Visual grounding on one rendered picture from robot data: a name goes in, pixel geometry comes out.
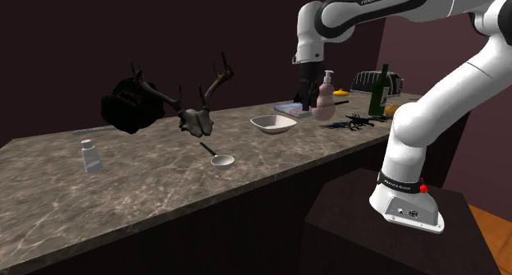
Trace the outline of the pink soap dispenser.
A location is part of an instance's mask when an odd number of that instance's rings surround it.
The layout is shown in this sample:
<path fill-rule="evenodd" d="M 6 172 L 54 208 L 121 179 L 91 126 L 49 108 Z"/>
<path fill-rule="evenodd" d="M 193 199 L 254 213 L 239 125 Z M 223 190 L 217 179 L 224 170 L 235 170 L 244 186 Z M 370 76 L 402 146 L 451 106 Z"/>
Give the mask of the pink soap dispenser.
<path fill-rule="evenodd" d="M 334 71 L 326 70 L 323 83 L 318 88 L 318 98 L 316 107 L 312 109 L 312 115 L 315 120 L 329 121 L 336 111 L 336 105 L 333 99 L 334 86 L 331 84 L 331 75 Z"/>

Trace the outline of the blue and pink book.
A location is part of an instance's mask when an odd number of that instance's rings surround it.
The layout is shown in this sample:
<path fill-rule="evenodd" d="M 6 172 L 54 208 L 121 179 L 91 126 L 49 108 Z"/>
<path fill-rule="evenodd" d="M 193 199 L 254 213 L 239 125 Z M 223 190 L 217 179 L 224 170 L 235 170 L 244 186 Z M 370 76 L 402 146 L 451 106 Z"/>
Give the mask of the blue and pink book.
<path fill-rule="evenodd" d="M 302 103 L 285 103 L 279 104 L 274 107 L 274 109 L 278 112 L 285 113 L 289 116 L 302 119 L 308 118 L 312 116 L 312 111 L 304 111 Z"/>

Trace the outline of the black and silver toaster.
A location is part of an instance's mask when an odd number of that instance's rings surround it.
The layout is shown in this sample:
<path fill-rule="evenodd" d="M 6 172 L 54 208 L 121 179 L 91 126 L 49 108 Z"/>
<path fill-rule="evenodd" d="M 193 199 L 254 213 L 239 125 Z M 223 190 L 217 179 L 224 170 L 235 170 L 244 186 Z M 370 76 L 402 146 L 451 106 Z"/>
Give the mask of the black and silver toaster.
<path fill-rule="evenodd" d="M 359 72 L 350 86 L 351 92 L 371 94 L 373 84 L 380 78 L 380 71 L 361 71 Z M 390 80 L 389 97 L 400 96 L 403 89 L 403 79 L 395 72 L 388 71 L 387 77 Z"/>

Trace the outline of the white bowl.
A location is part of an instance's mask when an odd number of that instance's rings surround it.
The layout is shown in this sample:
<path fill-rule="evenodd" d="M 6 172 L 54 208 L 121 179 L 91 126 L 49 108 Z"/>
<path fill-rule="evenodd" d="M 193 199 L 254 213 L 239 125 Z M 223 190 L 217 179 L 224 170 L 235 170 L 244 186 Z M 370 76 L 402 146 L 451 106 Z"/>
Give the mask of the white bowl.
<path fill-rule="evenodd" d="M 297 124 L 297 121 L 281 115 L 254 117 L 250 119 L 250 122 L 261 132 L 269 135 L 282 134 Z"/>

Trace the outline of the black spiky twig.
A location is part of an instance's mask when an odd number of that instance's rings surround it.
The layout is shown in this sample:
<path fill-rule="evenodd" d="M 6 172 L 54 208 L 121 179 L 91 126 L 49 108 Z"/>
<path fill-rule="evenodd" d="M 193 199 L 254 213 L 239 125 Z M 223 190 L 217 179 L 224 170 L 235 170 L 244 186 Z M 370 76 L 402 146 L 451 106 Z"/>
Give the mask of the black spiky twig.
<path fill-rule="evenodd" d="M 328 125 L 323 125 L 321 128 L 324 129 L 339 129 L 339 128 L 348 128 L 351 131 L 360 131 L 363 126 L 371 126 L 374 127 L 374 122 L 386 122 L 389 121 L 390 118 L 387 116 L 370 116 L 370 117 L 361 117 L 358 114 L 352 113 L 350 116 L 347 116 L 348 121 L 340 121 L 333 122 Z"/>

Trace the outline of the dark green wine bottle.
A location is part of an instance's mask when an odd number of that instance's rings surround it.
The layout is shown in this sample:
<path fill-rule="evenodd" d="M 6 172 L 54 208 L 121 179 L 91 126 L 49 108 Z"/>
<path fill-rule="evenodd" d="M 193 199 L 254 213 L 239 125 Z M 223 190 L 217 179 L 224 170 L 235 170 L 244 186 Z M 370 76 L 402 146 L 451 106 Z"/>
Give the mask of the dark green wine bottle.
<path fill-rule="evenodd" d="M 388 79 L 388 64 L 382 65 L 382 71 L 377 81 L 373 84 L 372 96 L 368 108 L 369 116 L 382 116 L 389 94 L 390 80 Z"/>

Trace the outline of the dark deer skull with antlers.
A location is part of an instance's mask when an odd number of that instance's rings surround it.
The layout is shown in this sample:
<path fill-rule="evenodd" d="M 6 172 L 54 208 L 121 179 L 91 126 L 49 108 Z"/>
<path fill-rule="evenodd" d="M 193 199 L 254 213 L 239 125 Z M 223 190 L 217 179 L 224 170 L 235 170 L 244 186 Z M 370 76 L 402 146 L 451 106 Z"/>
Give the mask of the dark deer skull with antlers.
<path fill-rule="evenodd" d="M 146 93 L 151 94 L 152 96 L 155 96 L 171 105 L 172 108 L 177 112 L 177 116 L 180 118 L 179 128 L 182 131 L 188 131 L 191 135 L 200 138 L 203 135 L 210 136 L 213 131 L 214 122 L 210 118 L 210 109 L 208 106 L 212 94 L 216 89 L 218 89 L 223 83 L 228 81 L 234 75 L 233 70 L 226 61 L 225 53 L 221 52 L 221 55 L 224 72 L 219 74 L 217 72 L 217 68 L 215 67 L 215 63 L 213 63 L 213 70 L 216 75 L 215 81 L 205 94 L 203 93 L 202 86 L 200 85 L 198 87 L 199 97 L 202 101 L 202 109 L 199 111 L 194 109 L 184 110 L 181 107 L 181 85 L 179 85 L 178 99 L 171 99 L 165 94 L 162 94 L 149 86 L 149 83 L 144 80 L 144 71 L 141 65 L 139 65 L 139 68 L 136 69 L 135 64 L 130 62 L 130 67 L 134 76 L 135 85 L 140 87 Z"/>

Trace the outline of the dark robot stand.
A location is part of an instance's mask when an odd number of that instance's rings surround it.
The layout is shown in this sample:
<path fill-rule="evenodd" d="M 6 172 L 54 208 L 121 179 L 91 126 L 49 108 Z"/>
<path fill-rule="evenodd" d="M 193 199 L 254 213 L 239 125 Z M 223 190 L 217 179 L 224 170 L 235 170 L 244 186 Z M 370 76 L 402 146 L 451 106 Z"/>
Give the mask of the dark robot stand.
<path fill-rule="evenodd" d="M 435 186 L 441 234 L 388 222 L 368 202 L 375 172 L 324 185 L 304 221 L 299 275 L 501 275 L 460 193 Z"/>

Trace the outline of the black lumpy bag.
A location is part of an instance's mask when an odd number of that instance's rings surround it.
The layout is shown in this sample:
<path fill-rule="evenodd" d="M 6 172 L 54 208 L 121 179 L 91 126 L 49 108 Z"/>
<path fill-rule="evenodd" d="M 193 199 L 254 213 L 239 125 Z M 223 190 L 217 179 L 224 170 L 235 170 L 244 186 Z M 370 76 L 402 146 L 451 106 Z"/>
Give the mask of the black lumpy bag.
<path fill-rule="evenodd" d="M 102 118 L 132 135 L 164 115 L 163 101 L 138 87 L 133 77 L 121 80 L 111 95 L 101 99 Z"/>

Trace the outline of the grey shaker bottle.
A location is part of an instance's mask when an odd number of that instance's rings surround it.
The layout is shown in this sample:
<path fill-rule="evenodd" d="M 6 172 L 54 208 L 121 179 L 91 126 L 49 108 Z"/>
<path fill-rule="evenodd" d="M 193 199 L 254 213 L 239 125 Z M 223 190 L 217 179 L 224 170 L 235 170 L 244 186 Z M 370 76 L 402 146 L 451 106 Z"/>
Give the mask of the grey shaker bottle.
<path fill-rule="evenodd" d="M 98 150 L 95 148 L 92 140 L 82 140 L 82 157 L 84 160 L 85 171 L 94 173 L 103 170 L 103 163 L 99 156 Z"/>

